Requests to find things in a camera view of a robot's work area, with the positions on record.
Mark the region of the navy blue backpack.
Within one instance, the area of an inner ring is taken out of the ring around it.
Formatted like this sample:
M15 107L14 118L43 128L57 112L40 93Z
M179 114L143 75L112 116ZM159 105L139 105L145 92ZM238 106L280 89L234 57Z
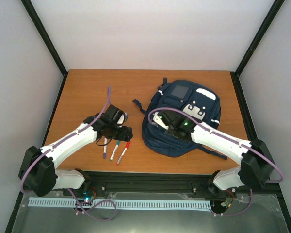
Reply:
M171 83L164 78L146 110L134 99L144 114L142 139L154 152L171 158L185 155L195 149L227 159L191 139L196 122L204 122L217 129L221 118L220 97L211 89L188 80Z

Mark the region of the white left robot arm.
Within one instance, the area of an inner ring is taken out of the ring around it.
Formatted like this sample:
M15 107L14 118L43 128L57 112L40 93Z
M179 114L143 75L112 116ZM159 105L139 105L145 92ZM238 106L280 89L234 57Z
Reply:
M43 197L52 190L74 189L80 195L91 190L91 178L79 169L59 170L59 165L84 146L105 137L109 141L129 142L132 128L124 126L128 114L110 105L104 113L86 118L75 130L54 143L37 148L31 146L25 152L19 171L21 191L33 191Z

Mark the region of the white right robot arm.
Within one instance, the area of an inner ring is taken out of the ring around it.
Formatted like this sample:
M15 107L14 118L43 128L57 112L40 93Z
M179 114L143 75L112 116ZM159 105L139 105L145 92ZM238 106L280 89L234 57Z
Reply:
M205 122L171 109L157 111L153 120L168 135L207 146L237 163L237 167L215 172L212 183L220 190L247 186L260 191L275 168L261 140L251 142L232 137Z

